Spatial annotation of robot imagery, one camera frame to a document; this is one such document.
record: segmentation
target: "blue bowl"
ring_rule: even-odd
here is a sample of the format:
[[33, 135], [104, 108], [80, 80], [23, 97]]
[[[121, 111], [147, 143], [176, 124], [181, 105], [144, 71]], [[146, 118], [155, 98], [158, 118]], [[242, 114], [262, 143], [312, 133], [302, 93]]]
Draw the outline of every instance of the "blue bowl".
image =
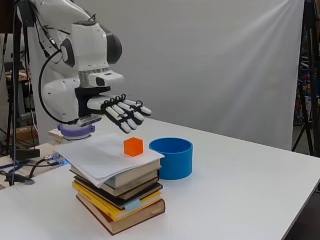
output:
[[193, 145], [181, 138], [159, 138], [149, 144], [149, 148], [163, 154], [160, 178], [176, 180], [189, 176], [192, 172]]

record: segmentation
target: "yellow book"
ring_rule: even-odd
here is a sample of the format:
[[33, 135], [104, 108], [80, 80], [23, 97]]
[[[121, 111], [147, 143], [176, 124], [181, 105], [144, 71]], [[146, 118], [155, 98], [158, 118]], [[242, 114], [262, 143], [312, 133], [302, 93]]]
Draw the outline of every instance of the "yellow book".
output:
[[129, 203], [125, 206], [124, 210], [120, 210], [74, 181], [72, 182], [72, 187], [115, 222], [126, 218], [161, 199], [160, 191], [158, 191], [141, 200]]

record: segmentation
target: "white paper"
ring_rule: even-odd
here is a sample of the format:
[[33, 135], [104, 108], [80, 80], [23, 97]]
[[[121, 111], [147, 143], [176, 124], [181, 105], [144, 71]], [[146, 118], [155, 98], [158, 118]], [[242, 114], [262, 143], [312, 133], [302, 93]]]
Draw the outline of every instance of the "white paper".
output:
[[144, 153], [129, 157], [124, 154], [125, 138], [117, 134], [92, 136], [88, 139], [58, 145], [56, 151], [74, 165], [94, 185], [100, 187], [112, 176], [156, 161], [162, 154], [145, 148]]

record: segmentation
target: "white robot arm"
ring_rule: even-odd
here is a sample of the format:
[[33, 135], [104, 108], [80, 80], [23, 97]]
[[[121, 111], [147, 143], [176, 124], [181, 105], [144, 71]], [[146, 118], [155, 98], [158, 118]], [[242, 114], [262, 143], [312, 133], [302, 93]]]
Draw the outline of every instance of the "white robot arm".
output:
[[[24, 8], [19, 7], [22, 22], [32, 26], [30, 20], [26, 21], [29, 10], [34, 27], [43, 31], [39, 44], [47, 61], [39, 77], [40, 101], [47, 114], [61, 123], [59, 129], [66, 138], [88, 136], [101, 115], [129, 133], [151, 114], [141, 101], [127, 100], [125, 94], [106, 95], [113, 85], [123, 82], [122, 75], [109, 69], [109, 64], [120, 58], [122, 46], [93, 16], [69, 0], [21, 2], [25, 4]], [[66, 77], [42, 86], [47, 64]], [[59, 118], [50, 113], [45, 103], [60, 114]]]

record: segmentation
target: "tripod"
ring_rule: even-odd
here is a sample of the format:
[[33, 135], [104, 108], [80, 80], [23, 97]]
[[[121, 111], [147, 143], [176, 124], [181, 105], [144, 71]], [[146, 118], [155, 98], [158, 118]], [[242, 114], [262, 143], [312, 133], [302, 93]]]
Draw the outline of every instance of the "tripod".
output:
[[[302, 113], [304, 125], [301, 129], [301, 132], [292, 148], [294, 151], [301, 139], [303, 132], [306, 130], [309, 153], [311, 156], [320, 157], [320, 132], [319, 132], [319, 104], [317, 94], [320, 93], [320, 66], [319, 66], [319, 44], [317, 36], [317, 7], [314, 0], [306, 0], [304, 4], [304, 13], [303, 13], [303, 24], [302, 24], [302, 33], [301, 33], [301, 49], [300, 49], [300, 66], [302, 63], [302, 43], [304, 36], [306, 36], [307, 42], [307, 55], [308, 55], [308, 75], [310, 80], [310, 92], [311, 92], [311, 117], [312, 121], [310, 124], [306, 102], [304, 97], [304, 90], [302, 87], [302, 81], [298, 82], [298, 91], [300, 95]], [[311, 128], [313, 132], [313, 141], [311, 137]]]

